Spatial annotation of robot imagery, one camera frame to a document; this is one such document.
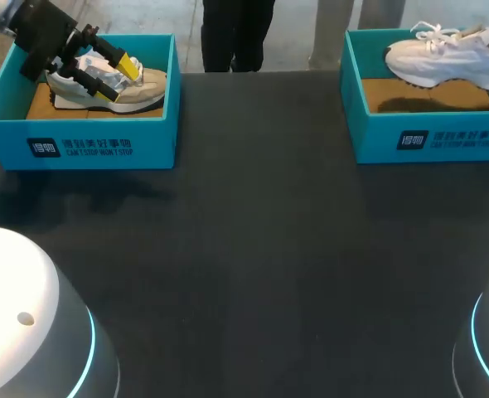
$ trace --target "white dome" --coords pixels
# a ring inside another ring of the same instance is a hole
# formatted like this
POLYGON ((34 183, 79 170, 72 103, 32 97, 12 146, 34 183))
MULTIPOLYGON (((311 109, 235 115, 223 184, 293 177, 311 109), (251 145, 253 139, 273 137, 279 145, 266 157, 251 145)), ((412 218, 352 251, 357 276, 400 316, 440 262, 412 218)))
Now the white dome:
POLYGON ((0 387, 35 355, 58 301, 50 257, 25 236, 0 228, 0 387))

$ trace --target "small hole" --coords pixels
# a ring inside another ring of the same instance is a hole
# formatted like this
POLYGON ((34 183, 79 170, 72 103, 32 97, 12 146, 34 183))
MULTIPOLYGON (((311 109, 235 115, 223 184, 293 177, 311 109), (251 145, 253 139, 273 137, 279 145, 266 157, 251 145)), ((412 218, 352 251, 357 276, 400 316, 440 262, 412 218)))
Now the small hole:
POLYGON ((35 324, 35 319, 29 313, 19 313, 18 322, 23 326, 32 326, 35 324))

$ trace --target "gray floor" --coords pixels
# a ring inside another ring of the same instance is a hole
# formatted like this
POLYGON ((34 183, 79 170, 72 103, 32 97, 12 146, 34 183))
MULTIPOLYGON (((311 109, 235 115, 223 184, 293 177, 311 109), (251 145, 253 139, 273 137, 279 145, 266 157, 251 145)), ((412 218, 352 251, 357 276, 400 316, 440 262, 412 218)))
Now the gray floor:
MULTIPOLYGON (((91 23, 115 33, 169 33, 177 36, 182 71, 201 72, 201 0, 52 0, 81 25, 91 23)), ((346 0, 322 0, 328 2, 346 0)), ((356 27, 361 0, 355 0, 350 27, 356 27)), ((317 0, 278 0, 274 21, 265 42, 264 70, 306 70, 312 53, 317 0)), ((345 26, 332 15, 332 27, 345 26)), ((439 22, 447 27, 489 25, 489 0, 407 0, 402 21, 411 27, 417 21, 439 22)), ((341 36, 333 34, 328 45, 339 47, 341 36)), ((0 65, 10 46, 0 36, 0 65)))

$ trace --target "black table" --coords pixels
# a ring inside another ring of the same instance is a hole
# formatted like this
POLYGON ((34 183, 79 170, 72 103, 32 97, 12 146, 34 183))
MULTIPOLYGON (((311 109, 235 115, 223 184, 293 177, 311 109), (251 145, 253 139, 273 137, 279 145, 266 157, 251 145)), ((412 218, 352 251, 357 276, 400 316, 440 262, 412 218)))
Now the black table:
POLYGON ((184 75, 174 170, 0 168, 0 226, 109 331, 122 397, 455 397, 489 163, 357 166, 338 90, 184 75))

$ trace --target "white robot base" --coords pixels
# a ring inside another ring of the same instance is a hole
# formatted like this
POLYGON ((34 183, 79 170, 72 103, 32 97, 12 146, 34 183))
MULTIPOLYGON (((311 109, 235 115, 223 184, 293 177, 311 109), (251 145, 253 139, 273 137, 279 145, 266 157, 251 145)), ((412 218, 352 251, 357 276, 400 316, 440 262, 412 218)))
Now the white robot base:
POLYGON ((0 228, 0 398, 117 398, 99 322, 44 250, 0 228))
POLYGON ((458 335, 453 378, 459 398, 489 398, 489 284, 458 335))

